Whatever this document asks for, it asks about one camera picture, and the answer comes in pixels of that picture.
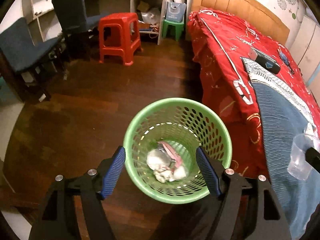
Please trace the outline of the clear dome plastic cup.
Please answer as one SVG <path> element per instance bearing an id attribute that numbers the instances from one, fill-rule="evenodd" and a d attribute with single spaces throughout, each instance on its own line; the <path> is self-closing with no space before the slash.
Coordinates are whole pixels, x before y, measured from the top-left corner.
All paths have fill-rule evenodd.
<path id="1" fill-rule="evenodd" d="M 310 134 L 298 134 L 294 137 L 287 171 L 298 180 L 306 181 L 313 169 L 306 160 L 308 149 L 319 151 L 319 139 Z"/>

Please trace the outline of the paper ball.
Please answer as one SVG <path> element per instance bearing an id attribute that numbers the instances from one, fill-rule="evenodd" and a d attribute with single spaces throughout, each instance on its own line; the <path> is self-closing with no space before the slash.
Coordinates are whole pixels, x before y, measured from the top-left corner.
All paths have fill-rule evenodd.
<path id="1" fill-rule="evenodd" d="M 175 181 L 171 170 L 154 170 L 153 174 L 160 183 Z"/>

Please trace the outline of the pink snack bag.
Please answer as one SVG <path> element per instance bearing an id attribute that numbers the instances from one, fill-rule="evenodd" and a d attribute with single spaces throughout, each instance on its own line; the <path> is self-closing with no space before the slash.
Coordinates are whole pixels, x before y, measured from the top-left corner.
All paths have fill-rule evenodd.
<path id="1" fill-rule="evenodd" d="M 174 168 L 179 168 L 183 164 L 183 160 L 181 156 L 176 152 L 176 150 L 169 143 L 165 141 L 159 141 L 158 144 L 160 144 L 164 148 L 167 155 L 174 162 L 174 165 L 173 165 Z"/>

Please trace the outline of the blue ribbed blanket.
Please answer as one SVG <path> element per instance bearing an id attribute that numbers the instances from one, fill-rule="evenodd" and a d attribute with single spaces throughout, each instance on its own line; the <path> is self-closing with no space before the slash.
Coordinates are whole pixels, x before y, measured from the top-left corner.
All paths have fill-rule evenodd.
<path id="1" fill-rule="evenodd" d="M 299 239 L 319 204 L 319 173 L 306 181 L 289 174 L 293 139 L 313 117 L 307 104 L 283 80 L 248 58 L 244 67 L 260 110 L 263 143 L 271 184 L 287 218 L 292 239 Z"/>

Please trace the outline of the green plastic waste basket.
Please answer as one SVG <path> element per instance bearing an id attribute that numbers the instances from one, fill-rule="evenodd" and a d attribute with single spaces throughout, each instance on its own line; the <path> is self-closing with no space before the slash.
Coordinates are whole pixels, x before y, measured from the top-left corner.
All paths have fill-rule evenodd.
<path id="1" fill-rule="evenodd" d="M 147 155 L 165 141 L 182 158 L 186 178 L 161 183 L 147 165 Z M 185 98 L 167 98 L 143 108 L 130 122 L 123 141 L 126 170 L 132 182 L 154 200 L 187 204 L 209 194 L 196 162 L 199 146 L 229 168 L 232 142 L 219 116 L 207 106 Z"/>

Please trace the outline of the black rectangular box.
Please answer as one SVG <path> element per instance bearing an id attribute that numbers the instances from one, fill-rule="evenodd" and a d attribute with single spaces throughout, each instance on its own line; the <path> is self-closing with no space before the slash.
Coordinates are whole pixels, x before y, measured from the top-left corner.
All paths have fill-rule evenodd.
<path id="1" fill-rule="evenodd" d="M 270 56 L 266 55 L 262 51 L 257 50 L 256 48 L 251 47 L 249 50 L 249 58 L 269 72 L 277 75 L 280 72 L 280 66 L 276 60 L 272 59 Z"/>

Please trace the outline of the blue toy on bed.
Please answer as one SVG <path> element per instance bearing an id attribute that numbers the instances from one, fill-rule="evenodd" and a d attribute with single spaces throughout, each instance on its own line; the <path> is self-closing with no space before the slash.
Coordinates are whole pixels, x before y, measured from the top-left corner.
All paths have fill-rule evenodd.
<path id="1" fill-rule="evenodd" d="M 280 59 L 284 62 L 284 64 L 289 68 L 289 70 L 290 70 L 290 73 L 291 74 L 294 74 L 294 71 L 293 71 L 293 69 L 291 68 L 291 65 L 290 65 L 290 62 L 289 62 L 289 60 L 288 60 L 288 58 L 286 57 L 286 55 L 281 51 L 281 49 L 277 49 L 277 51 L 278 51 L 278 54 L 279 54 L 279 57 L 280 57 Z"/>

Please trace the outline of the white wardrobe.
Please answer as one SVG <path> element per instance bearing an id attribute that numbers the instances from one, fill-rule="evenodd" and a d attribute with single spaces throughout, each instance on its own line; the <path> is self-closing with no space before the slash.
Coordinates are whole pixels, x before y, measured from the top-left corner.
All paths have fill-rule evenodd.
<path id="1" fill-rule="evenodd" d="M 306 87 L 319 103 L 319 24 L 306 15 L 303 17 L 290 53 L 302 73 Z"/>

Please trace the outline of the red patterned duvet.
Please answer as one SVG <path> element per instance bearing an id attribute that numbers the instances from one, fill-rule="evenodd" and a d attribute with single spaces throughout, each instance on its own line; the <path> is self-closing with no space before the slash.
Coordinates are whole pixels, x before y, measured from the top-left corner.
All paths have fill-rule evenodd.
<path id="1" fill-rule="evenodd" d="M 222 119 L 232 140 L 231 168 L 249 178 L 267 176 L 260 111 L 242 58 L 248 57 L 253 47 L 275 59 L 280 65 L 278 77 L 307 104 L 319 124 L 319 106 L 297 64 L 285 46 L 228 12 L 210 8 L 193 11 L 187 28 L 194 61 L 201 66 L 202 103 Z M 294 74 L 280 59 L 278 48 Z"/>

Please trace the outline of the dark blue chair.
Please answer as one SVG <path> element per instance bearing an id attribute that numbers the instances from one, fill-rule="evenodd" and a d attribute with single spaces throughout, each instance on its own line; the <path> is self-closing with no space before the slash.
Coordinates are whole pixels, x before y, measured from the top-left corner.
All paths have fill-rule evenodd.
<path id="1" fill-rule="evenodd" d="M 7 59 L 13 72 L 18 75 L 29 73 L 33 78 L 25 82 L 28 87 L 38 88 L 41 91 L 39 101 L 48 101 L 51 96 L 39 80 L 37 71 L 49 53 L 57 48 L 61 37 L 57 36 L 45 42 L 33 43 L 27 20 L 24 17 L 16 20 L 9 28 L 1 33 L 1 51 Z"/>

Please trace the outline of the red plastic stool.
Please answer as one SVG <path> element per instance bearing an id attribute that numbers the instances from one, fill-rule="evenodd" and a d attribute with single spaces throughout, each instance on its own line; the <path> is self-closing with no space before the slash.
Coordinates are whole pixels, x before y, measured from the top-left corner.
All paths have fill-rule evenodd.
<path id="1" fill-rule="evenodd" d="M 135 12 L 110 14 L 100 19 L 99 25 L 100 63 L 105 56 L 121 57 L 123 65 L 133 64 L 134 53 L 142 50 L 138 29 L 138 15 Z"/>

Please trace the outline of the black office chair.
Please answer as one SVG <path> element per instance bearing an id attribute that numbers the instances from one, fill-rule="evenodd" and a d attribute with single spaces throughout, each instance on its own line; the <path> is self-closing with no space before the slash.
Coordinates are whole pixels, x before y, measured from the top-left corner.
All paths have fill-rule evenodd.
<path id="1" fill-rule="evenodd" d="M 85 0 L 52 0 L 67 49 L 75 57 L 88 57 L 89 31 L 94 30 L 106 14 L 87 16 Z"/>

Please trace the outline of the green small stool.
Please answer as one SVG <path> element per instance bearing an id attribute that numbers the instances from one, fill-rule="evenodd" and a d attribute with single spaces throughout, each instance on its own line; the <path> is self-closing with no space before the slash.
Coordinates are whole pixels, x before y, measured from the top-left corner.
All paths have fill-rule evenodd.
<path id="1" fill-rule="evenodd" d="M 179 41 L 184 30 L 184 22 L 175 22 L 170 20 L 163 21 L 162 37 L 166 38 L 168 30 L 174 30 L 175 40 Z"/>

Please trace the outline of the white desk with shelves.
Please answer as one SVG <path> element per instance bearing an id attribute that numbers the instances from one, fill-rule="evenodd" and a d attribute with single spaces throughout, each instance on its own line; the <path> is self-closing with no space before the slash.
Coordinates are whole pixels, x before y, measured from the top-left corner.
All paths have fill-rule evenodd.
<path id="1" fill-rule="evenodd" d="M 118 12 L 137 12 L 138 4 L 142 0 L 85 0 L 88 17 L 94 15 L 108 15 Z M 141 34 L 148 34 L 157 44 L 162 41 L 162 26 L 167 3 L 173 0 L 156 0 L 161 16 L 157 28 L 141 30 Z M 44 42 L 61 35 L 62 29 L 57 19 L 52 0 L 22 0 L 23 17 L 29 25 L 34 43 Z"/>

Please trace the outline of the blue paper bag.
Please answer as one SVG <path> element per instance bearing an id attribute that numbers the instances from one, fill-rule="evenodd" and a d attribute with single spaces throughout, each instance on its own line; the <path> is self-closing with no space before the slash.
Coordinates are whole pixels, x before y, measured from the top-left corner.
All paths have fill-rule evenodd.
<path id="1" fill-rule="evenodd" d="M 185 3 L 168 2 L 165 19 L 172 22 L 182 22 L 186 6 Z"/>

